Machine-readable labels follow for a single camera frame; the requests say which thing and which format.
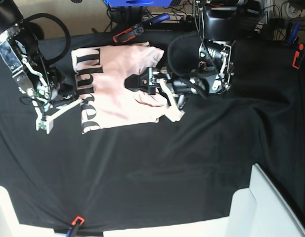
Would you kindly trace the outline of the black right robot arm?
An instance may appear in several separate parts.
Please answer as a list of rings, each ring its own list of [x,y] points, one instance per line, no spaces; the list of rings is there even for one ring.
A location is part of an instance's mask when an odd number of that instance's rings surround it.
[[[65,35],[64,50],[55,58],[45,59],[39,40],[30,25],[32,20],[47,18],[59,25]],[[35,108],[36,130],[50,133],[54,120],[80,103],[77,87],[65,82],[54,66],[69,52],[70,33],[65,24],[48,13],[24,18],[12,0],[0,0],[0,56],[17,83],[21,103]]]

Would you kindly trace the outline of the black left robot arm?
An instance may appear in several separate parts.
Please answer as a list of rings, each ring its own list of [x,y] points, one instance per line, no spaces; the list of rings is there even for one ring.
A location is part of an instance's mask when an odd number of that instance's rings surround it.
[[[125,88],[149,95],[161,93],[169,104],[182,109],[189,94],[207,99],[225,94],[234,74],[232,48],[237,39],[248,36],[262,12],[258,0],[195,0],[196,30],[175,38],[167,51],[163,68],[147,68],[125,80]]]

